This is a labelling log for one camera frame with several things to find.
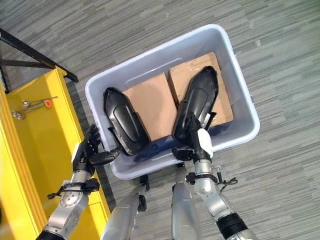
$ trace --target plastic bin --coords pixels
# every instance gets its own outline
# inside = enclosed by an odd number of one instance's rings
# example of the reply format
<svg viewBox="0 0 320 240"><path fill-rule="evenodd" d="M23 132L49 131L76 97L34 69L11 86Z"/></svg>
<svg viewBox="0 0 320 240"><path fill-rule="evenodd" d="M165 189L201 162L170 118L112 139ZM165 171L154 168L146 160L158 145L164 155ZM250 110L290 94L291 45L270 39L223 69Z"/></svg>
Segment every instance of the plastic bin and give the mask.
<svg viewBox="0 0 320 240"><path fill-rule="evenodd" d="M116 146L103 110L103 93L107 87L124 91L167 73L173 66L211 52L216 54L234 117L232 122L210 131L213 150L216 152L252 140L258 134L260 121L246 82L226 31L219 25L209 24L95 75L87 82L85 95L106 150ZM163 142L170 146L174 140L168 137ZM111 169L116 177L128 180L177 163L179 161L168 148L143 161L121 154L111 163Z"/></svg>

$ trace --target cardboard box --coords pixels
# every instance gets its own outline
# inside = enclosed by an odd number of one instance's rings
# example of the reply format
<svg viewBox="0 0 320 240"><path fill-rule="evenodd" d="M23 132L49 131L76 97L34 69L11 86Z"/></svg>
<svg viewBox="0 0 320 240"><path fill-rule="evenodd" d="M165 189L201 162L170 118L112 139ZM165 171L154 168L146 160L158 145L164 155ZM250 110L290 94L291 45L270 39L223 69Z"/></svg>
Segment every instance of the cardboard box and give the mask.
<svg viewBox="0 0 320 240"><path fill-rule="evenodd" d="M123 92L139 114L151 141L169 136L177 108L165 74L160 74Z"/></svg>
<svg viewBox="0 0 320 240"><path fill-rule="evenodd" d="M213 119L211 126L230 122L234 119L234 116L226 87L222 79L219 64L216 55L213 52L184 62L170 69L168 83L174 102L178 107L179 103L185 96L188 84L192 77L206 66L212 66L216 70L219 86L219 93L212 109L212 111L216 112L217 114Z"/></svg>

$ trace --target silver metal joint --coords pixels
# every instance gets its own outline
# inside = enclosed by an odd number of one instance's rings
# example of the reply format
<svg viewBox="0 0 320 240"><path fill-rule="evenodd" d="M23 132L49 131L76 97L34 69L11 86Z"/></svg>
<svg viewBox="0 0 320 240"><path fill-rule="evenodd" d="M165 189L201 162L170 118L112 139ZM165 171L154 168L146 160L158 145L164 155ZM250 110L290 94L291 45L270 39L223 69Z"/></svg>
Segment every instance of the silver metal joint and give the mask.
<svg viewBox="0 0 320 240"><path fill-rule="evenodd" d="M194 163L195 175L212 174L211 161L208 159L200 159Z"/></svg>
<svg viewBox="0 0 320 240"><path fill-rule="evenodd" d="M230 236L227 240L258 240L258 238L250 229L246 229Z"/></svg>

